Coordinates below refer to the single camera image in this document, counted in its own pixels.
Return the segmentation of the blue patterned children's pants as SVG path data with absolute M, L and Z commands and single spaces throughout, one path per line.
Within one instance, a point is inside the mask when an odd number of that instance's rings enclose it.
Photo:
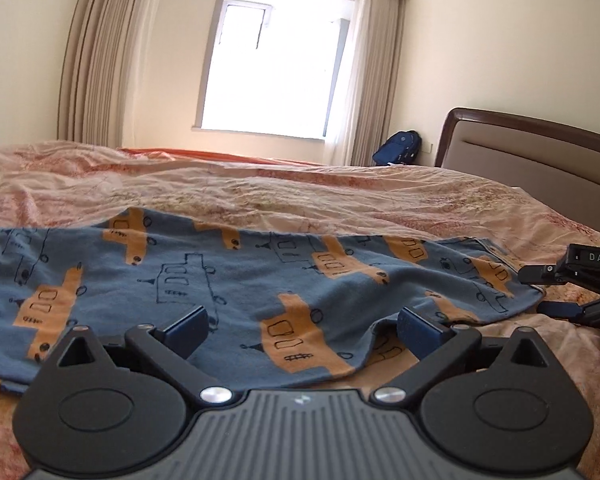
M 232 388 L 298 387 L 410 352 L 403 308 L 486 325 L 541 299 L 470 237 L 238 231 L 140 208 L 82 228 L 0 228 L 0 389 L 26 390 L 77 325 L 117 336 L 204 307 L 193 366 Z

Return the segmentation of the brown padded headboard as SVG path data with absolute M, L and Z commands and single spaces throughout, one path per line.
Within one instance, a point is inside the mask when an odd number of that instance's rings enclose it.
M 455 107 L 442 127 L 437 167 L 522 188 L 600 232 L 600 134 L 494 110 Z

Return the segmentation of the orange bed sheet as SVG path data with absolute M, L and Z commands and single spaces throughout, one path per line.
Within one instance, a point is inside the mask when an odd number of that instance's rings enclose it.
M 304 162 L 272 157 L 252 157 L 218 152 L 178 150 L 177 148 L 120 148 L 135 157 L 144 156 L 155 160 L 205 160 L 206 162 L 239 162 L 240 164 L 256 164 L 268 166 L 319 167 L 319 162 Z

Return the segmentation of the blue backpack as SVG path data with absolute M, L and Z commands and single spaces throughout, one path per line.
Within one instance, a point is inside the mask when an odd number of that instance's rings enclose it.
M 415 130 L 399 131 L 373 154 L 376 166 L 411 165 L 422 147 L 422 138 Z

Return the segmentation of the pink floral bed quilt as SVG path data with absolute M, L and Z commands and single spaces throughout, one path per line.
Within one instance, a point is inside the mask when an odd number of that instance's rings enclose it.
M 238 231 L 488 240 L 516 275 L 527 263 L 557 260 L 570 244 L 600 246 L 600 232 L 519 188 L 452 170 L 155 160 L 59 141 L 0 148 L 0 228 L 82 228 L 131 208 Z M 541 300 L 591 299 L 573 285 L 539 290 Z M 594 414 L 580 471 L 600 479 L 600 331 L 552 320 L 535 307 L 478 326 L 500 336 L 530 325 L 557 353 Z M 414 362 L 408 352 L 312 386 L 369 392 Z M 0 479 L 28 470 L 12 434 L 19 395 L 0 389 Z

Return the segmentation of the right beige curtain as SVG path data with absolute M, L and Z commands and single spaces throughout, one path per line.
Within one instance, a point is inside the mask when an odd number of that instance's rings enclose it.
M 389 130 L 398 81 L 406 0 L 355 0 L 323 162 L 370 166 Z

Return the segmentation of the beige curtain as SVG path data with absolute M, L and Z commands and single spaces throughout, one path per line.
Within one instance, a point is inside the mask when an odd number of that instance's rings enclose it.
M 389 130 L 398 81 L 406 0 L 355 0 L 323 162 L 370 166 Z
M 76 0 L 59 88 L 61 141 L 135 141 L 150 35 L 160 0 Z

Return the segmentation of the white framed window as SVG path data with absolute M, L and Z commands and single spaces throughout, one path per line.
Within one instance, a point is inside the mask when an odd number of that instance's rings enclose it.
M 354 0 L 219 0 L 200 128 L 324 139 L 353 8 Z

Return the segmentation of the left beige curtain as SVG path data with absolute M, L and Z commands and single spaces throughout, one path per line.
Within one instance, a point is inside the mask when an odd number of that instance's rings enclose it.
M 135 141 L 150 35 L 160 0 L 76 0 L 59 88 L 61 141 Z

